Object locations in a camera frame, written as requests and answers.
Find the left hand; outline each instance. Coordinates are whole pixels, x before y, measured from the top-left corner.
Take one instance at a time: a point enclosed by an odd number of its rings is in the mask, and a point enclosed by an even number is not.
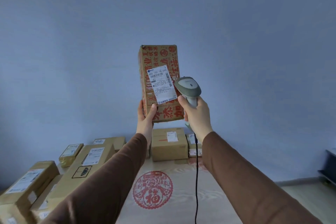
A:
[[[156,104],[152,104],[149,114],[147,115],[147,117],[145,117],[142,111],[142,100],[140,101],[138,106],[138,125],[136,127],[136,132],[145,136],[145,138],[147,139],[147,148],[149,148],[149,145],[152,141],[152,130],[154,126],[152,120],[156,113],[156,110]]]

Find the brown cardboard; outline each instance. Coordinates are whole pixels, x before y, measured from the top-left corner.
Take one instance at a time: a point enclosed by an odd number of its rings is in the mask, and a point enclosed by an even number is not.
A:
[[[98,159],[94,160],[97,160],[98,163],[87,164],[86,162],[90,160],[90,150],[95,149],[97,151],[97,148],[104,148],[99,161]],[[115,154],[113,138],[106,138],[101,144],[84,146],[68,171],[58,182],[56,188],[47,196],[48,208],[53,210],[67,195],[108,161],[113,154]]]
[[[169,142],[167,132],[176,132],[177,142]],[[153,161],[187,159],[188,142],[183,128],[153,129],[152,147]]]
[[[27,173],[23,176],[26,178],[22,180],[23,177],[21,177],[0,196],[0,220],[3,223],[14,218],[14,221],[19,224],[35,224],[30,208],[52,179],[60,174],[54,161],[36,162]],[[32,180],[32,182],[22,192],[10,193],[18,188],[18,184],[25,183],[24,180]]]
[[[106,138],[98,138],[95,139],[93,141],[93,144],[95,144],[95,142],[97,143],[101,143],[104,139],[108,139],[108,140],[113,140],[113,146],[115,149],[115,152],[118,152],[119,150],[121,150],[121,148],[124,146],[124,144],[126,143],[125,141],[125,137],[121,136],[121,137],[106,137]]]
[[[189,157],[196,157],[196,143],[194,139],[194,134],[185,135],[188,141],[188,154]],[[202,144],[197,144],[198,156],[202,157]]]
[[[61,167],[65,168],[71,166],[71,164],[74,162],[76,156],[78,155],[83,146],[84,144],[82,143],[68,145],[67,148],[65,148],[65,150],[61,154],[61,156],[58,158]]]
[[[167,65],[170,77],[174,83],[174,81],[180,77],[177,46],[141,45],[138,52],[138,63],[142,88],[143,114],[147,116],[151,105],[153,103],[157,104],[147,70]],[[177,96],[179,96],[179,91],[176,89],[175,91]],[[174,99],[157,106],[157,112],[153,118],[153,122],[157,123],[170,120],[181,120],[183,119],[183,115],[184,110],[182,106],[179,104],[177,99]]]
[[[63,175],[57,175],[31,206],[30,211],[32,212],[36,222],[42,221],[50,212],[50,209],[48,209],[47,196],[55,189],[62,176]]]

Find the black object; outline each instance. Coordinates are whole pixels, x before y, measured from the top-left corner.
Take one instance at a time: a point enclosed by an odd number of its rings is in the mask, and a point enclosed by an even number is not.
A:
[[[327,150],[327,153],[328,157],[324,164],[324,167],[318,172],[331,183],[336,185],[336,154],[329,150]]]
[[[197,197],[197,181],[198,181],[198,141],[197,141],[197,137],[196,134],[194,133],[194,137],[195,137],[195,143],[196,143],[196,213],[195,213],[195,224],[196,223],[196,219],[197,219],[197,212],[198,212],[198,197]]]

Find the hand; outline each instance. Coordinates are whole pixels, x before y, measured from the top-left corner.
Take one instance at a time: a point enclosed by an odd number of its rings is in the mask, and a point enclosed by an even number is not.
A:
[[[213,131],[208,104],[201,97],[197,98],[197,107],[191,106],[183,96],[179,96],[178,101],[185,111],[184,120],[189,122],[197,139],[203,143],[204,137]]]
[[[149,145],[152,141],[152,130],[154,124],[152,123],[153,117],[156,113],[157,106],[156,104],[152,104],[150,108],[149,114],[145,118],[144,113],[142,111],[142,100],[138,106],[138,125],[136,127],[136,132],[143,134],[144,137],[147,139],[147,149],[149,149]]]

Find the red circular seal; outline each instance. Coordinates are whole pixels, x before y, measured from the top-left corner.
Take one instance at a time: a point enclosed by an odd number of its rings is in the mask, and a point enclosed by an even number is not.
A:
[[[188,158],[188,164],[196,168],[196,157]],[[208,172],[208,169],[204,166],[202,158],[198,158],[198,168],[204,172]]]
[[[133,198],[145,209],[157,209],[163,206],[173,193],[173,182],[161,171],[147,172],[137,179],[133,187]]]
[[[176,51],[175,46],[169,46],[169,51],[170,51],[170,52],[175,52],[175,51]]]
[[[161,56],[166,57],[168,55],[168,52],[167,52],[167,50],[163,49],[163,50],[161,50],[160,54],[161,54]]]

